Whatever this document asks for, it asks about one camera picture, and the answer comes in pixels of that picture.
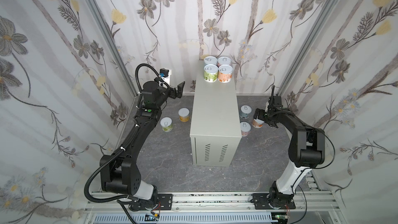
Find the brown labelled can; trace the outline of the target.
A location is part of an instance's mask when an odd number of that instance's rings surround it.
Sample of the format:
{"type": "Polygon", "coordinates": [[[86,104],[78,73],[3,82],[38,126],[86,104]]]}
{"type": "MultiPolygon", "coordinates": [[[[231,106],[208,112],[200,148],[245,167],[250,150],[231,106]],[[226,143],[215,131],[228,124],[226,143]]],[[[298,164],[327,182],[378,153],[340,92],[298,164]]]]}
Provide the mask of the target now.
{"type": "Polygon", "coordinates": [[[218,80],[221,83],[229,83],[232,79],[233,67],[230,65],[221,65],[218,67],[218,80]]]}

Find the blue labelled can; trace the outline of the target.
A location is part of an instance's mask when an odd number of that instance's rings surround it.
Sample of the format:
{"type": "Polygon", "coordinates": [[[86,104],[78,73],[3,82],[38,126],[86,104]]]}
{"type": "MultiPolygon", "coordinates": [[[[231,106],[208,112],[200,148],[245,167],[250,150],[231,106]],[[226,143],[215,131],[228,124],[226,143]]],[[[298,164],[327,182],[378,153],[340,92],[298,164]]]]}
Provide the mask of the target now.
{"type": "Polygon", "coordinates": [[[204,65],[217,65],[218,64],[218,59],[213,56],[207,56],[204,58],[204,65]]]}

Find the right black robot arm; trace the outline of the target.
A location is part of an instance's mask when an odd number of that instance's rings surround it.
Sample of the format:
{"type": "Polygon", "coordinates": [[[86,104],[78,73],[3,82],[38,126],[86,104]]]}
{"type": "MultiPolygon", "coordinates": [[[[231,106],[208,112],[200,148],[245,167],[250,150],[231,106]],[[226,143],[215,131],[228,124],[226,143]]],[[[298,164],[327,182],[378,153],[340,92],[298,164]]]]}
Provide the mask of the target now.
{"type": "Polygon", "coordinates": [[[302,121],[293,111],[283,106],[282,98],[274,94],[275,86],[267,102],[267,108],[256,109],[255,119],[271,127],[283,125],[291,134],[288,148],[290,162],[282,176],[273,182],[267,194],[253,194],[251,202],[256,209],[295,209],[296,188],[307,173],[329,167],[335,160],[336,149],[320,128],[302,121]]]}

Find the pink labelled can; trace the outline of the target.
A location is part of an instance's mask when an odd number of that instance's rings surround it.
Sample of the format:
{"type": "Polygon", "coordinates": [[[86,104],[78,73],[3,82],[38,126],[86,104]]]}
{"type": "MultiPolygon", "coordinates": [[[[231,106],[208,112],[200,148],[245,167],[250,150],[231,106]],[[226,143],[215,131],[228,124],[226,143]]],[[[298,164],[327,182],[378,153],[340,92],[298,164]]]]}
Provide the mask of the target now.
{"type": "Polygon", "coordinates": [[[223,65],[228,65],[231,66],[232,65],[232,60],[229,57],[219,57],[217,59],[217,66],[223,66],[223,65]]]}

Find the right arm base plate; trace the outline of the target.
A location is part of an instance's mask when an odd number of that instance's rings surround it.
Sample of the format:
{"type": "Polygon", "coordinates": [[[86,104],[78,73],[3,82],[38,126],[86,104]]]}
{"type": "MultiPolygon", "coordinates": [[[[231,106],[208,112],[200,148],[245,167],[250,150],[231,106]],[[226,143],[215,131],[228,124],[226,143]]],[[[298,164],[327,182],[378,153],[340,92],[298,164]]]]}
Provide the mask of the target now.
{"type": "Polygon", "coordinates": [[[277,193],[276,195],[269,194],[252,194],[250,203],[254,204],[256,210],[270,209],[270,210],[288,210],[296,209],[294,195],[284,195],[277,193]]]}

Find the green white labelled can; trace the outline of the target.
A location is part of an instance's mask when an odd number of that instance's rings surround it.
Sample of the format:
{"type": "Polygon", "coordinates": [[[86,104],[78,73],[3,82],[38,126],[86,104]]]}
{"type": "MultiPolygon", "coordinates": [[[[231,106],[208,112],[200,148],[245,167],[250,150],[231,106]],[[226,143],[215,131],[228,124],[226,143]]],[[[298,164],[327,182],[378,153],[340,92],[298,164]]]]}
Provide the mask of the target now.
{"type": "Polygon", "coordinates": [[[218,78],[218,66],[208,64],[204,66],[204,80],[208,83],[214,83],[218,78]]]}

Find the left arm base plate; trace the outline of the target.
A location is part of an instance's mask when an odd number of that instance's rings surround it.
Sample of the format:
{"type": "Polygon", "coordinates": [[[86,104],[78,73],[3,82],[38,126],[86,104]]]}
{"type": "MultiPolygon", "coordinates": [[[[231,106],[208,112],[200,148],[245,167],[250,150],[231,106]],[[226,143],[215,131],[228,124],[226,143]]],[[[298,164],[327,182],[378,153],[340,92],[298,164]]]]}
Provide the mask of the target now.
{"type": "Polygon", "coordinates": [[[173,204],[172,194],[155,194],[150,200],[137,200],[129,204],[129,210],[137,211],[170,211],[173,204]]]}

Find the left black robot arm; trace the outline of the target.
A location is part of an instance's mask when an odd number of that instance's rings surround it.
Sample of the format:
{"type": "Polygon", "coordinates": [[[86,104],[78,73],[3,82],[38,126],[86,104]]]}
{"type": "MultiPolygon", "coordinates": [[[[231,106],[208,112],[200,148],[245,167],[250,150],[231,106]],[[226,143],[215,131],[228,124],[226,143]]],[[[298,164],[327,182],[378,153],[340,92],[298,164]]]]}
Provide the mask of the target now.
{"type": "Polygon", "coordinates": [[[157,71],[146,63],[136,67],[136,76],[143,67],[152,70],[155,79],[137,85],[139,94],[136,113],[133,116],[134,126],[111,155],[104,155],[101,158],[99,168],[88,178],[84,195],[90,202],[117,201],[123,205],[127,204],[132,211],[159,206],[158,190],[156,186],[142,180],[137,159],[147,137],[161,119],[162,106],[168,99],[181,98],[185,83],[180,83],[177,87],[170,86],[165,81],[170,75],[168,69],[162,68],[157,71]],[[101,199],[91,195],[90,186],[97,176],[101,179],[101,189],[113,193],[113,197],[101,199]]]}

